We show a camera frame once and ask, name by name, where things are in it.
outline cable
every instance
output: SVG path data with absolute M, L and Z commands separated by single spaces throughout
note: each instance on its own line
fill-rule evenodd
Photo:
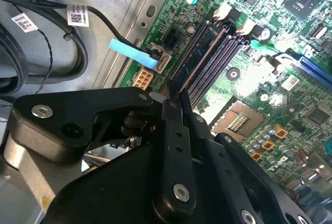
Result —
M 46 9 L 66 9 L 67 5 L 66 4 L 61 4 L 61 3 L 56 3 L 52 1 L 47 1 L 47 0 L 3 0 L 9 3 L 14 3 L 17 5 L 21 5 L 25 8 L 28 7 L 41 7 L 41 8 L 46 8 Z M 88 11 L 92 12 L 96 16 L 98 16 L 110 29 L 110 31 L 115 35 L 115 37 L 122 43 L 125 43 L 141 52 L 145 52 L 133 43 L 129 42 L 126 40 L 123 36 L 120 35 L 120 33 L 116 30 L 114 25 L 97 9 L 88 6 Z
M 18 6 L 15 5 L 15 4 L 13 4 L 13 5 L 16 7 L 16 9 L 17 9 L 20 13 L 23 13 L 23 10 L 21 10 L 20 7 L 18 7 Z M 52 70 L 52 68 L 53 68 L 53 52 L 52 52 L 51 43 L 50 43 L 48 37 L 45 35 L 45 33 L 44 33 L 43 31 L 41 31 L 40 29 L 38 29 L 38 32 L 44 37 L 44 39 L 45 39 L 45 41 L 46 41 L 46 43 L 47 43 L 47 47 L 48 47 L 49 52 L 50 52 L 50 66 L 49 66 L 49 68 L 48 68 L 48 72 L 47 72 L 47 74 L 45 75 L 45 77 L 44 77 L 44 79 L 43 79 L 43 81 L 42 81 L 42 83 L 41 83 L 39 89 L 36 91 L 35 94 L 39 94 L 39 93 L 41 92 L 41 90 L 44 88 L 44 85 L 45 85 L 45 83 L 46 83 L 46 80 L 47 80 L 47 78 L 50 76 L 50 74 L 51 74 L 51 70 Z
M 2 24 L 0 24 L 0 48 L 13 64 L 17 74 L 12 78 L 0 78 L 0 95 L 8 96 L 22 88 L 27 81 L 29 69 L 23 50 Z
M 56 26 L 58 26 L 60 29 L 62 29 L 65 32 L 65 37 L 71 39 L 76 45 L 77 60 L 76 60 L 76 64 L 72 68 L 72 70 L 66 74 L 52 73 L 46 81 L 47 84 L 60 83 L 63 81 L 73 80 L 73 79 L 76 79 L 79 76 L 81 76 L 86 71 L 86 68 L 88 66 L 88 55 L 87 55 L 86 48 L 85 48 L 82 40 L 76 33 L 75 29 L 71 26 L 68 26 L 67 21 L 60 14 L 58 14 L 53 9 L 40 8 L 40 7 L 36 7 L 33 4 L 27 5 L 27 4 L 23 4 L 22 2 L 17 2 L 17 3 L 11 2 L 11 1 L 8 1 L 8 2 L 22 6 L 26 9 L 29 9 L 29 10 L 43 16 L 44 18 L 48 19 L 49 21 L 54 23 Z M 17 44 L 17 42 L 15 41 L 15 39 L 13 37 L 11 37 L 10 40 L 14 41 L 14 43 Z M 11 50 L 15 51 L 16 49 L 20 49 L 18 44 Z M 25 83 L 42 84 L 44 81 L 44 78 L 45 78 L 45 75 L 29 75 Z M 8 87 L 8 86 L 13 87 L 13 81 L 16 81 L 19 79 L 20 79 L 19 76 L 12 77 L 12 78 L 0 78 L 0 95 L 3 96 L 3 95 L 9 95 L 10 93 L 13 93 L 14 90 L 11 90 L 10 93 L 4 93 L 4 87 Z

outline silver screw head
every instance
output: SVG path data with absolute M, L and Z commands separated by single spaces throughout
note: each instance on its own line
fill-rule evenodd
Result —
M 229 143 L 232 143 L 232 140 L 228 136 L 224 136 L 225 140 Z
M 141 99 L 144 99 L 144 100 L 147 100 L 147 97 L 145 96 L 145 95 L 143 95 L 143 94 L 139 94 L 139 97 L 141 98 Z
M 203 119 L 201 116 L 197 116 L 196 119 L 197 119 L 199 122 L 201 122 L 201 123 L 204 122 L 204 119 Z
M 249 211 L 247 211 L 245 209 L 242 210 L 241 216 L 246 224 L 256 224 L 256 220 L 255 220 L 254 216 Z
M 188 189 L 182 184 L 174 185 L 173 193 L 179 201 L 188 202 L 190 199 L 190 194 Z
M 47 119 L 53 116 L 53 110 L 46 105 L 36 105 L 31 109 L 33 116 L 40 119 Z
M 302 223 L 302 224 L 308 224 L 308 222 L 306 221 L 306 219 L 304 219 L 302 216 L 298 216 L 298 219 L 299 221 Z

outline black ram slot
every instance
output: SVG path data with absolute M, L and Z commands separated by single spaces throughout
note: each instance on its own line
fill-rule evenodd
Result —
M 211 25 L 211 22 L 205 21 L 200 29 L 196 32 L 195 37 L 191 40 L 190 44 L 188 45 L 187 50 L 184 52 L 183 56 L 179 60 L 177 66 L 173 69 L 172 77 L 171 79 L 174 79 L 174 77 L 177 75 L 179 70 L 182 68 L 183 64 L 186 62 L 188 59 L 189 55 L 191 54 L 192 50 L 194 47 L 197 45 L 197 42 L 200 40 L 201 36 L 204 34 L 206 31 L 206 28 Z
M 205 86 L 209 84 L 211 77 L 213 77 L 215 73 L 218 73 L 219 71 L 220 73 L 222 72 L 221 66 L 224 63 L 229 63 L 232 60 L 233 51 L 237 46 L 238 43 L 234 39 L 225 41 L 222 50 L 219 52 L 219 54 L 216 54 L 216 61 L 213 64 L 210 64 L 210 66 L 206 69 L 206 73 L 201 74 L 196 80 L 199 82 L 198 85 L 195 87 L 190 87 L 189 97 L 192 103 L 194 103 L 201 92 L 205 90 Z
M 219 45 L 217 51 L 213 54 L 211 59 L 208 59 L 204 64 L 201 65 L 201 71 L 198 71 L 191 81 L 191 84 L 188 87 L 188 93 L 191 95 L 195 89 L 197 89 L 197 86 L 202 83 L 201 79 L 205 76 L 207 72 L 210 72 L 211 66 L 216 64 L 218 62 L 219 54 L 224 50 L 226 44 L 228 43 L 231 36 L 227 36 L 226 39 Z
M 195 87 L 190 87 L 189 96 L 193 106 L 196 106 L 202 97 L 207 93 L 212 84 L 217 80 L 218 76 L 228 66 L 230 61 L 239 52 L 243 45 L 249 45 L 250 41 L 241 36 L 235 36 L 233 40 L 226 41 L 227 44 L 220 51 L 217 52 L 217 62 L 209 63 L 206 66 L 205 73 L 200 74 L 196 81 Z

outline barcode label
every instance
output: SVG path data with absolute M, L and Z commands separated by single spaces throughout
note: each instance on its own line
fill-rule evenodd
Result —
M 12 21 L 15 24 L 17 24 L 25 33 L 30 31 L 36 31 L 38 29 L 38 27 L 31 21 L 31 19 L 25 13 L 13 17 Z
M 299 83 L 299 81 L 300 80 L 294 75 L 290 75 L 287 80 L 285 80 L 285 82 L 281 84 L 281 87 L 286 89 L 287 91 L 290 91 L 297 85 L 297 83 Z
M 68 25 L 89 27 L 88 7 L 84 5 L 67 6 Z

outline green circuit board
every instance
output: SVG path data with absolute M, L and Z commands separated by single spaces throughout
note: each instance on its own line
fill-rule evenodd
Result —
M 332 92 L 306 73 L 292 67 L 278 75 L 267 74 L 266 67 L 257 62 L 257 58 L 291 49 L 310 58 L 330 73 L 332 0 L 311 0 L 310 6 L 307 5 L 308 0 L 198 0 L 195 4 L 188 4 L 185 0 L 166 0 L 142 47 L 151 48 L 151 44 L 156 44 L 167 49 L 163 46 L 163 39 L 170 28 L 180 31 L 181 38 L 173 49 L 168 49 L 172 58 L 163 73 L 154 72 L 149 85 L 152 91 L 158 92 L 165 80 L 170 78 L 194 37 L 194 34 L 188 32 L 188 23 L 198 27 L 223 2 L 241 13 L 234 23 L 235 27 L 251 19 L 258 26 L 268 29 L 269 37 L 263 41 L 252 41 L 250 52 L 248 49 L 240 50 L 201 99 L 195 111 L 210 123 L 212 130 L 218 119 L 234 103 L 234 99 L 260 112 L 264 121 L 241 140 L 243 148 L 266 126 L 282 126 L 288 134 L 284 138 L 271 136 L 273 149 L 260 147 L 257 152 L 262 158 L 257 162 L 280 186 L 289 191 L 295 190 L 295 187 L 286 185 L 291 181 L 295 185 L 303 177 L 312 178 L 317 170 L 309 164 L 299 164 L 291 156 L 285 156 L 279 147 L 286 145 L 291 152 L 302 148 L 307 154 L 317 151 L 326 161 L 331 160 L 326 151 L 326 141 L 332 136 Z M 301 7 L 294 11 L 295 4 Z M 322 26 L 327 30 L 319 38 L 313 38 Z M 241 72 L 237 80 L 229 80 L 227 76 L 233 67 Z M 140 69 L 141 65 L 133 62 L 121 86 L 132 86 Z M 315 114 L 322 116 L 316 122 L 313 120 Z M 271 166 L 267 160 L 269 156 L 274 156 L 278 161 L 276 166 Z

